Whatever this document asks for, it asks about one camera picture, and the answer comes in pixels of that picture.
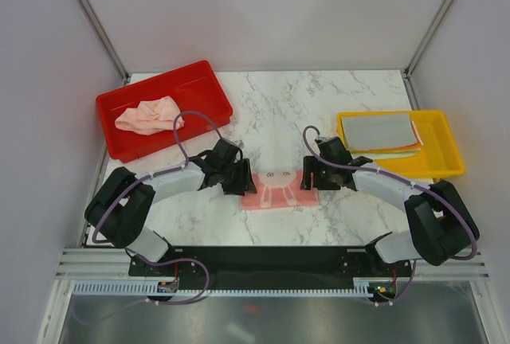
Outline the pink striped towel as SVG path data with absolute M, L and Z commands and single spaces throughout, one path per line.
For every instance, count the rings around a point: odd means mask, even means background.
M 241 207 L 254 211 L 318 205 L 319 197 L 315 190 L 300 188 L 302 178 L 301 170 L 254 174 L 253 182 L 257 192 L 242 196 Z

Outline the grey towel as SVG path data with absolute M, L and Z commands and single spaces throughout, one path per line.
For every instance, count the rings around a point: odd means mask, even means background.
M 352 151 L 376 151 L 410 147 L 418 142 L 406 113 L 342 116 L 347 146 Z

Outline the plain peach towel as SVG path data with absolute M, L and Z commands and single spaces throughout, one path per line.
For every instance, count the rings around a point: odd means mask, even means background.
M 115 127 L 137 135 L 153 135 L 178 130 L 184 126 L 179 106 L 169 96 L 157 100 L 140 101 L 137 107 L 127 108 L 116 118 Z

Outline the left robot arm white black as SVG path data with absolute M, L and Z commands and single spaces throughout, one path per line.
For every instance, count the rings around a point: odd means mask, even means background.
M 171 245 L 146 226 L 153 205 L 167 198 L 220 185 L 225 195 L 257 192 L 249 159 L 241 148 L 220 138 L 210 150 L 186 157 L 179 166 L 136 174 L 124 166 L 114 169 L 85 212 L 93 226 L 92 242 L 111 244 L 143 257 L 157 276 L 170 273 Z

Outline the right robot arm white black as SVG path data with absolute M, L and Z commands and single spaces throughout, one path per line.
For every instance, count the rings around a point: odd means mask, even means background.
M 316 144 L 303 159 L 303 190 L 347 188 L 376 197 L 406 215 L 407 230 L 371 242 L 374 250 L 364 256 L 369 273 L 382 276 L 402 260 L 423 259 L 439 266 L 447 260 L 471 260 L 477 254 L 479 229 L 451 182 L 416 182 L 367 157 L 353 158 L 338 137 L 318 138 Z

